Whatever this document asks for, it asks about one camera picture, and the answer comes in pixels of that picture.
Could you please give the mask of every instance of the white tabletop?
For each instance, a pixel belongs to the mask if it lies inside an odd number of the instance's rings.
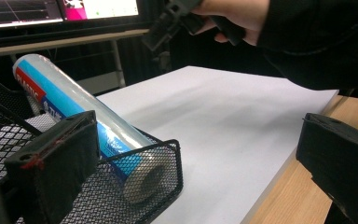
[[[335,94],[189,66],[98,98],[181,145],[184,189],[153,223],[236,224],[295,151],[306,113],[321,112]]]

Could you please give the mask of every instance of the monitor screen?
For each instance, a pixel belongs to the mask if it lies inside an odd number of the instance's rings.
[[[0,0],[0,28],[60,21],[56,0]]]
[[[66,21],[138,15],[136,0],[59,0]]]

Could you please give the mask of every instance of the black sleeve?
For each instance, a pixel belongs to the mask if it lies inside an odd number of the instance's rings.
[[[296,84],[358,88],[358,0],[271,0],[257,46]]]

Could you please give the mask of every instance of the black mesh basket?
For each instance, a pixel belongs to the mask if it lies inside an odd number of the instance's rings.
[[[55,123],[46,114],[22,119],[4,103],[0,102],[0,187],[8,188],[5,159]],[[149,223],[176,200],[183,188],[179,143],[163,142],[140,132],[154,144],[100,160],[62,223]],[[139,159],[147,162],[137,163],[136,176],[132,175],[131,180],[117,171],[118,165],[134,166]],[[7,212],[11,222],[24,223],[21,212]],[[14,220],[13,214],[19,217]]]

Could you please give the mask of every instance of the plastic-wrapped roll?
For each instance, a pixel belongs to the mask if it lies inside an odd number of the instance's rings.
[[[27,54],[19,58],[13,66],[13,74],[22,87],[28,91],[56,121],[74,114],[94,110],[101,154],[105,158],[121,154],[136,148],[150,146],[153,143],[134,129],[129,123],[104,105],[93,95],[76,84],[48,58],[38,54]],[[152,155],[147,158],[131,156],[129,166],[111,164],[117,168],[118,176],[124,183],[124,196],[130,203],[138,203],[150,196],[155,188],[141,189],[143,184],[126,188],[129,183],[149,182],[150,176],[164,170],[164,164]]]

